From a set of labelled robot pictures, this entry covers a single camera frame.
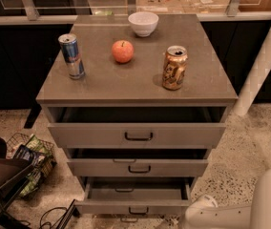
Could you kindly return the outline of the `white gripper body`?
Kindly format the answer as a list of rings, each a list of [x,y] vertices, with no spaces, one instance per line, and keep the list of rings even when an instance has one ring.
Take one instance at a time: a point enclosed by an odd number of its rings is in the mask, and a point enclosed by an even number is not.
[[[188,210],[205,210],[218,208],[217,201],[210,195],[202,195],[198,197],[189,207]]]

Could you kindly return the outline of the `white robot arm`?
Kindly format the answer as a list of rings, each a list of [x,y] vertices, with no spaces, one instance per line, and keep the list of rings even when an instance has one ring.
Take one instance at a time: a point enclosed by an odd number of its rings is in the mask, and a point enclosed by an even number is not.
[[[200,196],[181,216],[178,229],[271,229],[271,169],[256,183],[251,203],[219,207],[213,197]]]

